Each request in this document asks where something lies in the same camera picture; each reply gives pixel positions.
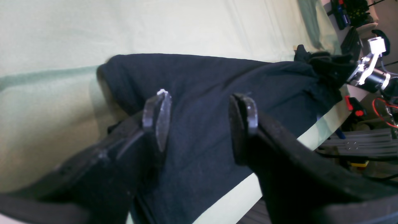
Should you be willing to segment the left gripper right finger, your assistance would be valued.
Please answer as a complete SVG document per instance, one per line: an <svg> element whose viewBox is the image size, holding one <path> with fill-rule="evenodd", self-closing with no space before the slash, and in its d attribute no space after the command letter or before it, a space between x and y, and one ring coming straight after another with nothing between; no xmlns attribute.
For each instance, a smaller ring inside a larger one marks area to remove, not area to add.
<svg viewBox="0 0 398 224"><path fill-rule="evenodd" d="M235 162L257 176L273 224L397 223L397 188L315 154L250 97L230 96L229 119Z"/></svg>

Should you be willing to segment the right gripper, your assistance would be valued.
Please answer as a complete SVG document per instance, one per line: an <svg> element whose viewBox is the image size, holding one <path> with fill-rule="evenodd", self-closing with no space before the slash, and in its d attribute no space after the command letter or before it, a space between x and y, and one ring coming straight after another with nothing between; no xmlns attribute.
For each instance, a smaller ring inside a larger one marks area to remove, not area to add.
<svg viewBox="0 0 398 224"><path fill-rule="evenodd" d="M377 92L385 90L391 79L389 72L375 67L380 55L369 53L356 62L351 54L316 52L309 56L309 64L333 86L347 83L368 92Z"/></svg>

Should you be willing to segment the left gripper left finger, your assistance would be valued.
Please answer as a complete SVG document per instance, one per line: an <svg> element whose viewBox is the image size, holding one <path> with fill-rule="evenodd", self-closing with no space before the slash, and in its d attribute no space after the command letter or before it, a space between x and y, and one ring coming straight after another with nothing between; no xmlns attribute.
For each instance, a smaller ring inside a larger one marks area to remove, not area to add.
<svg viewBox="0 0 398 224"><path fill-rule="evenodd" d="M1 216L23 224L124 224L145 177L164 164L172 98L161 89L106 138L20 190Z"/></svg>

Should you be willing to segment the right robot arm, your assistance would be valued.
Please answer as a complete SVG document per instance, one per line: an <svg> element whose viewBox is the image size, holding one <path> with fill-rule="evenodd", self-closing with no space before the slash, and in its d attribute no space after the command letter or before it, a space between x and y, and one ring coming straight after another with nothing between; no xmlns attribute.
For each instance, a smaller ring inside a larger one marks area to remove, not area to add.
<svg viewBox="0 0 398 224"><path fill-rule="evenodd" d="M310 55L308 64L314 71L325 75L338 86L343 84L361 88L370 93L379 92L380 97L372 101L374 113L391 128L397 129L397 122L386 121L376 109L376 103L382 102L388 109L397 109L397 74L376 68L379 55L368 54L354 61L351 54L331 55L319 52Z"/></svg>

